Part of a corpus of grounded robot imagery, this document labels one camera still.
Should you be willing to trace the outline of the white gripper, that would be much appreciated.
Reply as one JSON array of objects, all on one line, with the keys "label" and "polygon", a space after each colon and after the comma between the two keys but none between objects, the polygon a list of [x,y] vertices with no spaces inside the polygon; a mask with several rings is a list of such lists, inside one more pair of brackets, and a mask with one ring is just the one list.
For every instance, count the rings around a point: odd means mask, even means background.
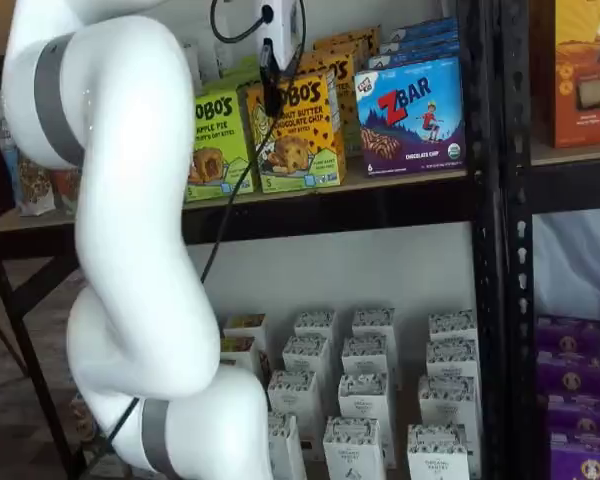
[{"label": "white gripper", "polygon": [[282,93],[279,89],[280,69],[287,69],[301,41],[301,8],[299,1],[261,0],[255,11],[263,23],[256,30],[260,51],[259,69],[266,112],[279,112]]}]

